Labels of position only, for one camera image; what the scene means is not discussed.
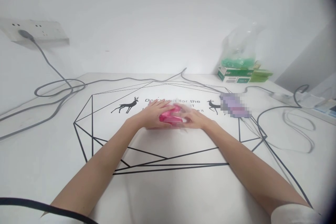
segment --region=pink object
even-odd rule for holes
[[[159,119],[161,122],[170,123],[171,125],[176,125],[177,123],[182,122],[181,117],[176,117],[176,116],[171,115],[171,113],[177,113],[177,112],[180,112],[181,110],[179,106],[176,106],[176,105],[173,105],[173,106],[174,106],[173,109],[168,110],[160,115]]]

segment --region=white wall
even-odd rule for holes
[[[0,0],[0,6],[1,17],[61,23],[70,46],[57,48],[53,60],[68,65],[60,68],[67,77],[176,73],[184,67],[188,73],[209,74],[223,38],[242,22],[257,21],[268,27],[258,43],[258,58],[275,80],[332,16],[330,0]],[[1,91],[10,94],[1,95],[1,112],[31,99],[36,86],[57,77],[42,68],[35,51],[0,36],[6,76]],[[35,58],[22,62],[22,55]],[[39,67],[31,73],[27,65]]]
[[[304,84],[310,86],[308,91],[315,88],[336,72],[335,38],[336,19],[327,24],[275,83],[291,92]]]

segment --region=black strap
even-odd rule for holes
[[[86,224],[98,224],[94,220],[86,217],[85,215],[72,212],[69,210],[57,208],[54,206],[50,206],[38,201],[30,200],[30,199],[22,199],[22,198],[0,198],[0,205],[17,205],[21,207],[28,207],[37,210],[41,210],[44,212],[49,212],[56,215],[66,216],[72,219],[83,221]]]

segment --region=forearm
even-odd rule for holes
[[[89,215],[111,181],[114,170],[139,128],[136,120],[128,119],[80,169],[51,205]]]
[[[204,128],[245,188],[269,215],[287,203],[309,205],[273,168],[212,122]]]

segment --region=white sleeve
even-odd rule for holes
[[[272,224],[320,224],[322,217],[310,207],[287,204],[276,208],[271,214]]]
[[[40,224],[83,224],[83,222],[61,215],[47,213],[40,218]]]

